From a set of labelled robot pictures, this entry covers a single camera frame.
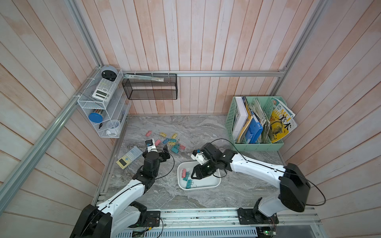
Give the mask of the teal binder clip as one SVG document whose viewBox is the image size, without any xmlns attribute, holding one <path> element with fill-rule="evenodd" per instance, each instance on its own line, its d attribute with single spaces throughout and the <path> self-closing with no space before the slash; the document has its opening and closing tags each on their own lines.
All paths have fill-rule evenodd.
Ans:
<svg viewBox="0 0 381 238">
<path fill-rule="evenodd" d="M 187 180 L 186 189 L 194 189 L 194 188 L 197 188 L 195 181 L 193 179 Z"/>
</svg>

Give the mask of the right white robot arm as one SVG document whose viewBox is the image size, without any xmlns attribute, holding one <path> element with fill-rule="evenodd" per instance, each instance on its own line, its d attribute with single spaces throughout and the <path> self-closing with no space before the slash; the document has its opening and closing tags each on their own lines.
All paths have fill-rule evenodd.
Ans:
<svg viewBox="0 0 381 238">
<path fill-rule="evenodd" d="M 252 219 L 259 224 L 274 220 L 275 214 L 284 210 L 302 213 L 307 206 L 311 185 L 295 164 L 269 164 L 246 157 L 237 150 L 226 149 L 221 152 L 212 143 L 194 150 L 191 158 L 198 162 L 191 174 L 192 179 L 202 180 L 217 170 L 223 170 L 246 174 L 277 188 L 274 194 L 259 198 L 253 209 L 238 209 L 237 213 L 242 218 Z"/>
</svg>

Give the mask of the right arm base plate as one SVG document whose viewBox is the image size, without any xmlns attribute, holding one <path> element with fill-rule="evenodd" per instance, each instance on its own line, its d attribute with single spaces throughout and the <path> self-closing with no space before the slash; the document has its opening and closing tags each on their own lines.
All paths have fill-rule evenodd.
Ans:
<svg viewBox="0 0 381 238">
<path fill-rule="evenodd" d="M 240 225 L 277 225 L 279 219 L 276 214 L 271 217 L 266 217 L 254 209 L 237 209 L 238 219 Z"/>
</svg>

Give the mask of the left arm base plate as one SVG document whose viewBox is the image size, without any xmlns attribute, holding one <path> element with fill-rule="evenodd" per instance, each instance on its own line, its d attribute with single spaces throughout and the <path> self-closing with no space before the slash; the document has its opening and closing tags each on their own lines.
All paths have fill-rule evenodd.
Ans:
<svg viewBox="0 0 381 238">
<path fill-rule="evenodd" d="M 138 221 L 131 225 L 130 228 L 159 227 L 161 225 L 160 215 L 161 212 L 158 210 L 143 212 Z"/>
</svg>

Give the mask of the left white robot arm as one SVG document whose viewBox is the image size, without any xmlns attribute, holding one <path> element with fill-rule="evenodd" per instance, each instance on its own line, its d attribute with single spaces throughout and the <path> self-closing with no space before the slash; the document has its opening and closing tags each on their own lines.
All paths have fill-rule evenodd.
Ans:
<svg viewBox="0 0 381 238">
<path fill-rule="evenodd" d="M 148 213 L 136 200 L 159 179 L 160 164 L 173 156 L 164 148 L 145 152 L 143 157 L 144 165 L 123 189 L 105 202 L 82 210 L 71 238 L 114 238 L 127 228 L 147 229 L 160 224 L 160 213 Z"/>
</svg>

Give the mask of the white plastic storage tray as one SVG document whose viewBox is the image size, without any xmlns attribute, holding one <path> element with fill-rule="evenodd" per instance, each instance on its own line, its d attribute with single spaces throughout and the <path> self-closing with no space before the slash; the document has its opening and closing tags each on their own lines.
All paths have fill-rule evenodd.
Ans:
<svg viewBox="0 0 381 238">
<path fill-rule="evenodd" d="M 194 170 L 196 166 L 200 164 L 196 161 L 181 163 L 177 168 L 178 185 L 182 190 L 200 190 L 216 188 L 221 183 L 221 175 L 217 170 L 213 175 L 204 175 L 198 171 L 198 168 Z"/>
</svg>

